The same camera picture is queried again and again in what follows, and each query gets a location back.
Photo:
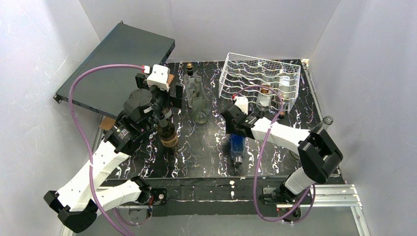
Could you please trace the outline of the clear bottle at right edge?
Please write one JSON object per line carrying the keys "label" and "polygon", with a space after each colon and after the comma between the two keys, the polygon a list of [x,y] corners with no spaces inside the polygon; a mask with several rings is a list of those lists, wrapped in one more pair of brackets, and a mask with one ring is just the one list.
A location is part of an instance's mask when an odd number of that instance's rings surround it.
{"label": "clear bottle at right edge", "polygon": [[[332,124],[333,124],[333,121],[334,121],[334,119],[333,119],[333,117],[331,117],[331,116],[325,116],[322,120],[321,120],[321,122],[320,123],[318,123],[315,127],[319,127],[319,128],[322,128],[322,129],[324,129],[324,130],[327,130]],[[296,154],[295,152],[293,152],[293,151],[290,151],[290,154],[291,154],[291,156],[294,158],[294,159],[296,159],[296,160],[299,160],[299,156],[298,156],[298,154]]]}

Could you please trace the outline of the dark green wine bottle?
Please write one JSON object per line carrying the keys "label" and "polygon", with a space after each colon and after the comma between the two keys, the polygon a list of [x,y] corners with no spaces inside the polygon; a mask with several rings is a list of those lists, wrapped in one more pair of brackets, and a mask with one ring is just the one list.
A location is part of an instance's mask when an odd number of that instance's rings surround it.
{"label": "dark green wine bottle", "polygon": [[168,118],[166,118],[167,113],[162,110],[158,117],[158,122],[156,125],[157,135],[161,140],[163,146],[167,148],[173,148],[178,144],[177,131],[174,124]]}

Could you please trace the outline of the clear bottle white label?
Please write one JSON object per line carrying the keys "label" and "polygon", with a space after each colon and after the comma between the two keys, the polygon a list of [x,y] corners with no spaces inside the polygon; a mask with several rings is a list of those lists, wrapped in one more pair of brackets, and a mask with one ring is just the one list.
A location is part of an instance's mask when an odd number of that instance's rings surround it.
{"label": "clear bottle white label", "polygon": [[283,69],[280,70],[278,74],[278,93],[280,94],[281,98],[284,101],[284,110],[280,113],[278,116],[279,119],[283,119],[285,117],[285,109],[288,107],[288,99],[290,97],[290,93],[292,92],[292,82],[291,79],[293,79],[293,76],[287,72],[285,72]]}

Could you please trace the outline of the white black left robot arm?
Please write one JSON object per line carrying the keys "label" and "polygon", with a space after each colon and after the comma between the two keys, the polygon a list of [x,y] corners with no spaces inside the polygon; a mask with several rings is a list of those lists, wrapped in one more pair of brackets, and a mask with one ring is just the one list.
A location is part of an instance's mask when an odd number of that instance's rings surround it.
{"label": "white black left robot arm", "polygon": [[142,177],[98,190],[152,132],[157,131],[169,147],[177,144],[170,116],[173,107],[182,107],[182,85],[175,84],[175,93],[171,95],[173,75],[170,73],[137,75],[136,81],[137,89],[130,93],[116,121],[105,131],[98,148],[91,152],[91,158],[65,186],[44,195],[44,201],[57,213],[61,223],[74,233],[85,231],[99,216],[125,203],[138,203],[148,210],[166,203],[166,190],[151,187]]}

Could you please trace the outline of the clear round glass bottle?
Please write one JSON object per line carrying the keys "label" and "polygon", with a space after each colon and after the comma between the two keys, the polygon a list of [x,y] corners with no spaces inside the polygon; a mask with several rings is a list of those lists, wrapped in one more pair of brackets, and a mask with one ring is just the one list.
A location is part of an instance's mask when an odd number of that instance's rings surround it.
{"label": "clear round glass bottle", "polygon": [[204,124],[209,120],[209,101],[204,90],[203,78],[195,78],[195,90],[191,99],[192,118],[195,123]]}

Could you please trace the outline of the clear square bottle black cap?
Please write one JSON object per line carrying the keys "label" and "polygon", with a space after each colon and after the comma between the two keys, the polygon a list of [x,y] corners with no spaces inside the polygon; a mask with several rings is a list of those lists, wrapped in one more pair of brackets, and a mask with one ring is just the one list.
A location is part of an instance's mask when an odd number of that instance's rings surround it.
{"label": "clear square bottle black cap", "polygon": [[183,76],[183,83],[185,85],[186,100],[189,108],[192,108],[192,96],[195,91],[195,78],[197,73],[194,72],[192,63],[186,65],[186,74]]}

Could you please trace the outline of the blue square glass bottle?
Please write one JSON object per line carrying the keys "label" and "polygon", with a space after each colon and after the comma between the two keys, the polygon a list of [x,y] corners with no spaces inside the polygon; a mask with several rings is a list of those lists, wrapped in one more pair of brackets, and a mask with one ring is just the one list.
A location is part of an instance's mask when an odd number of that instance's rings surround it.
{"label": "blue square glass bottle", "polygon": [[235,167],[242,165],[245,158],[246,138],[237,134],[230,135],[230,156]]}

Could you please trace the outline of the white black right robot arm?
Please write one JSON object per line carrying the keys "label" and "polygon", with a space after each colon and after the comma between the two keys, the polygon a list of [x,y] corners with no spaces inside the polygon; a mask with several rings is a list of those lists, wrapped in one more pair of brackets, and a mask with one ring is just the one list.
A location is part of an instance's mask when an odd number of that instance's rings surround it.
{"label": "white black right robot arm", "polygon": [[301,167],[281,183],[276,196],[294,198],[315,183],[326,183],[343,160],[343,154],[322,126],[296,129],[259,114],[245,114],[231,105],[221,113],[226,132],[253,140],[263,140],[298,154]]}

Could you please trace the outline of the brown wooden board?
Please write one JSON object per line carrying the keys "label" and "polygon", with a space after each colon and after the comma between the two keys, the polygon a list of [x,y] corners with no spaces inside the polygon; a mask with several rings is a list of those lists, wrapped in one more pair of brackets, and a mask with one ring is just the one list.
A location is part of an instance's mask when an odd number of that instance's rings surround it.
{"label": "brown wooden board", "polygon": [[[168,85],[170,85],[172,83],[172,81],[174,80],[174,75],[170,74],[168,77]],[[116,120],[113,118],[109,118],[109,117],[104,117],[102,119],[102,121],[99,124],[99,128],[104,130],[104,131],[108,131],[111,129],[111,127],[115,124]]]}

